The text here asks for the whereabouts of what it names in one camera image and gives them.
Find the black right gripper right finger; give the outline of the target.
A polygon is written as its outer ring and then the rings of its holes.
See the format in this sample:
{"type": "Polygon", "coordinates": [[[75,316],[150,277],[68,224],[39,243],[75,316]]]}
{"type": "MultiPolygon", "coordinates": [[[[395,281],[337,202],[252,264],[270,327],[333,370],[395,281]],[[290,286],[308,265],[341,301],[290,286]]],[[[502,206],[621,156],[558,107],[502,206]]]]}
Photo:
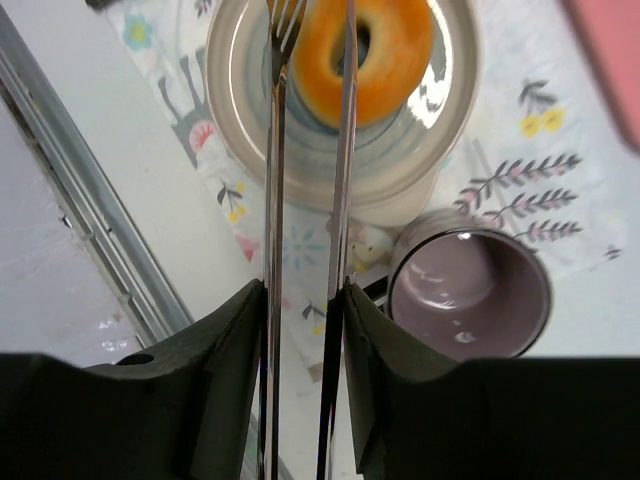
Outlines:
{"type": "Polygon", "coordinates": [[[357,471],[367,479],[635,479],[635,358],[453,361],[344,291],[357,471]]]}

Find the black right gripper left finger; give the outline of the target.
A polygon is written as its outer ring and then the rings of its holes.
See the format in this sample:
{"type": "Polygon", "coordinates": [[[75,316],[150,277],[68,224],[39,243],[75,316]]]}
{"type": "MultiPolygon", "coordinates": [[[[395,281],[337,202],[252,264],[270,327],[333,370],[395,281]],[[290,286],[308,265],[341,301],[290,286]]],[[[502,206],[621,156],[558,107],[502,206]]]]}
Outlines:
{"type": "Polygon", "coordinates": [[[5,479],[236,479],[258,372],[265,289],[115,364],[1,357],[5,479]]]}

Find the orange glazed bagel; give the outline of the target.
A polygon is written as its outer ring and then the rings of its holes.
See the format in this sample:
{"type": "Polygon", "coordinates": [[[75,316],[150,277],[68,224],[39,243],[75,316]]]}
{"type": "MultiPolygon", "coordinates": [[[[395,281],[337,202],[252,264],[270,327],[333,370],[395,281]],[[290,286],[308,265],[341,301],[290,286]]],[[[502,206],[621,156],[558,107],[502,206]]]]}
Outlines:
{"type": "MultiPolygon", "coordinates": [[[[357,1],[355,23],[368,34],[357,72],[357,126],[368,127],[397,111],[420,84],[434,45],[426,1],[357,1]]],[[[316,1],[306,11],[294,48],[293,79],[303,104],[324,125],[340,124],[347,24],[345,1],[316,1]]]]}

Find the metal serving tongs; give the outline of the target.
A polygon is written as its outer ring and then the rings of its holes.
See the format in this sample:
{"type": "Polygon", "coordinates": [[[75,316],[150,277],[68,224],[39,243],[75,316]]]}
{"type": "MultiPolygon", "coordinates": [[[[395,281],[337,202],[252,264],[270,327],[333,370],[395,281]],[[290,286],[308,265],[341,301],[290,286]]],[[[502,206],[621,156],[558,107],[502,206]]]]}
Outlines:
{"type": "MultiPolygon", "coordinates": [[[[285,173],[285,114],[289,60],[302,25],[304,2],[270,1],[268,40],[271,60],[271,113],[265,175],[264,284],[267,320],[260,366],[259,469],[261,479],[278,474],[282,246],[285,173]]],[[[316,476],[333,476],[334,432],[344,325],[344,286],[350,213],[351,160],[357,113],[358,48],[355,4],[346,4],[346,46],[332,211],[328,310],[324,340],[316,476]]]]}

